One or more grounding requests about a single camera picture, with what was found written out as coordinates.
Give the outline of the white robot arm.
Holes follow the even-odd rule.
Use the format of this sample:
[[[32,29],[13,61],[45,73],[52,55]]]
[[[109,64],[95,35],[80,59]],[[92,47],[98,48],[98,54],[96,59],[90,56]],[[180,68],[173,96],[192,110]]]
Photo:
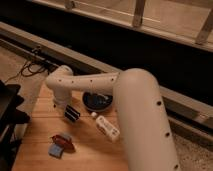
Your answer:
[[[75,76],[62,65],[45,80],[64,108],[73,90],[113,97],[129,171],[182,171],[157,79],[140,68]]]

